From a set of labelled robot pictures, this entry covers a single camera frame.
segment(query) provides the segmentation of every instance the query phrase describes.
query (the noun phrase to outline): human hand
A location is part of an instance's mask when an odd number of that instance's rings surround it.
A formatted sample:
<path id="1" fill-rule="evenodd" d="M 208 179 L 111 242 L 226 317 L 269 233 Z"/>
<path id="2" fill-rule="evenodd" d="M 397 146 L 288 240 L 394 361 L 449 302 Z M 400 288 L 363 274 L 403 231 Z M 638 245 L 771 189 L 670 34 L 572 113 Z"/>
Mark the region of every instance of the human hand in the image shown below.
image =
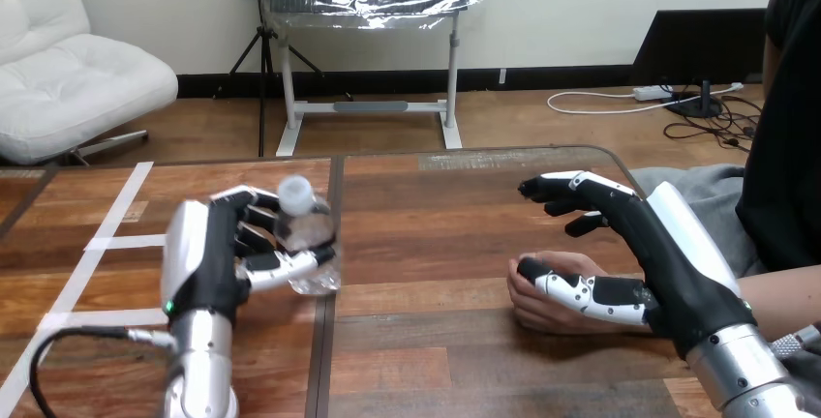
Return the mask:
<path id="1" fill-rule="evenodd" d="M 646 326 L 630 326 L 588 318 L 537 291 L 517 272 L 519 260 L 526 256 L 544 260 L 560 273 L 580 274 L 585 278 L 607 276 L 604 270 L 583 254 L 544 251 L 537 254 L 522 254 L 518 259 L 511 259 L 508 263 L 507 290 L 513 302 L 513 313 L 522 326 L 542 333 L 563 335 L 649 332 Z"/>

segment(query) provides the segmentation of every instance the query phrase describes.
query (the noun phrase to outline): white chair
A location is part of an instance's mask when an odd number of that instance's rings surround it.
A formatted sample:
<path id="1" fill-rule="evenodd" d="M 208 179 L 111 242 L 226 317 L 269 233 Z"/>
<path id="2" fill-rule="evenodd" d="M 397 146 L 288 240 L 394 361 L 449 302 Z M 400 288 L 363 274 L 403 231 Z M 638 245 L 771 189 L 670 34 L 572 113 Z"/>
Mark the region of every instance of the white chair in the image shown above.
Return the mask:
<path id="1" fill-rule="evenodd" d="M 176 99 L 168 65 L 89 32 L 80 0 L 0 0 L 0 157 L 35 164 L 69 152 L 82 160 L 147 137 L 78 148 Z"/>

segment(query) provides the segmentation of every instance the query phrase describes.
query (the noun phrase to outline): monitor stand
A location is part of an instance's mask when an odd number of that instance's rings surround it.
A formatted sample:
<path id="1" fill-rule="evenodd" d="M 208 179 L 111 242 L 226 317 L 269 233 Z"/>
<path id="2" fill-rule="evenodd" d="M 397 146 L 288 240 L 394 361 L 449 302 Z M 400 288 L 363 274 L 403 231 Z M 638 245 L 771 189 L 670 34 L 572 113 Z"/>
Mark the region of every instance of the monitor stand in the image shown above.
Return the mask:
<path id="1" fill-rule="evenodd" d="M 673 102 L 678 99 L 679 96 L 676 95 L 664 102 Z M 680 102 L 678 104 L 669 104 L 665 108 L 673 113 L 691 118 L 713 118 L 721 114 L 721 103 L 714 101 L 713 98 L 710 97 L 710 82 L 706 79 L 701 82 L 701 97 L 699 99 L 689 102 Z"/>

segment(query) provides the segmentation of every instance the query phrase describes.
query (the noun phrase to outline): white tape line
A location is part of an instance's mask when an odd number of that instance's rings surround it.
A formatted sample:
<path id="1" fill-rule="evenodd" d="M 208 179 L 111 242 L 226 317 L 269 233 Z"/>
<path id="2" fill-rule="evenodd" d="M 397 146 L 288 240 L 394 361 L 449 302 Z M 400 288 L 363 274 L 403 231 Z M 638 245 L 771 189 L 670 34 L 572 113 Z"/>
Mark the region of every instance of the white tape line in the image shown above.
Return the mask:
<path id="1" fill-rule="evenodd" d="M 97 229 L 97 233 L 94 234 L 95 239 L 109 239 L 113 237 L 114 232 L 116 232 L 117 227 L 131 206 L 131 202 L 134 201 L 134 197 L 137 196 L 139 188 L 142 187 L 142 182 L 145 181 L 148 172 L 151 171 L 152 165 L 153 162 L 137 164 L 128 181 L 126 181 L 126 184 L 123 186 L 123 189 L 120 191 L 120 195 L 117 196 L 114 203 L 111 204 L 111 208 L 108 209 L 108 214 Z M 100 263 L 103 252 L 104 251 L 101 250 L 95 250 L 83 253 L 75 271 L 69 277 L 60 295 L 57 296 L 57 300 L 54 301 L 51 310 L 48 311 L 49 314 L 66 314 L 75 307 L 77 299 L 79 299 L 80 294 L 82 294 L 83 289 L 91 279 L 91 275 L 97 268 L 97 264 Z M 0 387 L 0 418 L 9 418 L 15 410 L 17 402 L 19 402 L 23 391 L 25 391 L 28 386 L 28 366 L 31 362 L 31 356 L 34 354 L 37 346 L 40 345 L 51 332 L 49 329 L 35 332 L 34 337 L 29 341 L 22 355 L 17 359 L 17 363 L 15 363 L 15 366 L 3 382 L 3 386 Z"/>
<path id="2" fill-rule="evenodd" d="M 37 329 L 57 330 L 77 326 L 156 326 L 167 323 L 168 317 L 160 309 L 49 313 Z"/>
<path id="3" fill-rule="evenodd" d="M 138 249 L 142 247 L 162 247 L 166 244 L 164 234 L 145 236 L 118 236 L 108 239 L 95 237 L 85 246 L 86 251 L 105 251 L 111 249 Z"/>

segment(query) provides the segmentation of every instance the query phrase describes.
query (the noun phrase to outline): black cable on floor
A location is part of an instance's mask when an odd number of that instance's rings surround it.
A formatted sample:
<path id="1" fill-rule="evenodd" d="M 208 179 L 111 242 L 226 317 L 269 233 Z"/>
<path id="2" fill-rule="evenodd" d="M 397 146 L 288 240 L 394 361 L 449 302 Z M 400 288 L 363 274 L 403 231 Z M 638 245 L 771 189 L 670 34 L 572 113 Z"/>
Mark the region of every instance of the black cable on floor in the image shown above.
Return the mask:
<path id="1" fill-rule="evenodd" d="M 685 99 L 697 95 L 695 93 L 672 92 L 671 95 L 679 99 Z M 712 134 L 715 141 L 722 149 L 738 149 L 749 153 L 749 149 L 743 147 L 740 143 L 742 140 L 752 140 L 755 135 L 755 130 L 758 127 L 758 120 L 761 116 L 761 107 L 741 97 L 736 96 L 722 96 L 720 100 L 714 99 L 715 102 L 721 104 L 721 113 L 713 118 L 690 118 L 683 116 L 683 123 L 671 123 L 664 127 L 664 135 L 670 139 L 687 139 L 696 137 L 702 134 Z M 757 115 L 742 115 L 735 113 L 727 106 L 727 102 L 740 102 L 747 104 L 758 110 Z M 703 121 L 705 124 L 698 123 L 695 120 Z M 671 134 L 674 129 L 692 129 L 695 133 L 689 134 Z"/>
<path id="2" fill-rule="evenodd" d="M 56 418 L 54 412 L 48 406 L 46 402 L 46 397 L 43 395 L 43 391 L 40 389 L 40 380 L 37 376 L 37 370 L 40 366 L 40 361 L 43 358 L 43 355 L 46 353 L 48 347 L 63 338 L 67 338 L 70 336 L 83 336 L 83 337 L 90 337 L 90 338 L 109 338 L 109 339 L 129 339 L 128 337 L 128 330 L 122 326 L 119 327 L 107 327 L 107 326 L 80 326 L 77 328 L 63 328 L 56 333 L 48 336 L 35 350 L 34 355 L 31 357 L 31 363 L 29 364 L 28 369 L 28 382 L 29 382 L 29 389 L 31 389 L 31 395 L 34 396 L 34 401 L 37 403 L 37 406 L 40 408 L 40 411 L 46 418 Z"/>

